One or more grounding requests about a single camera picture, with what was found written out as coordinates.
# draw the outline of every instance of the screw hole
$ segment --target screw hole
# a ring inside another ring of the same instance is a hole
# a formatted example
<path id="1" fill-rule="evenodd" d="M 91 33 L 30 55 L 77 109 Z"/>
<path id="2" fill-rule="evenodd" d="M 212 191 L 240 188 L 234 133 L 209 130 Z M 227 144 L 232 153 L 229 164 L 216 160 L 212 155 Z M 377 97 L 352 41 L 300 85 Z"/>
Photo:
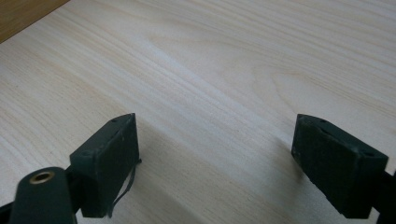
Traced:
<path id="1" fill-rule="evenodd" d="M 40 174 L 34 175 L 32 178 L 30 178 L 30 183 L 34 185 L 42 184 L 51 180 L 54 176 L 55 173 L 52 171 L 41 172 Z"/>

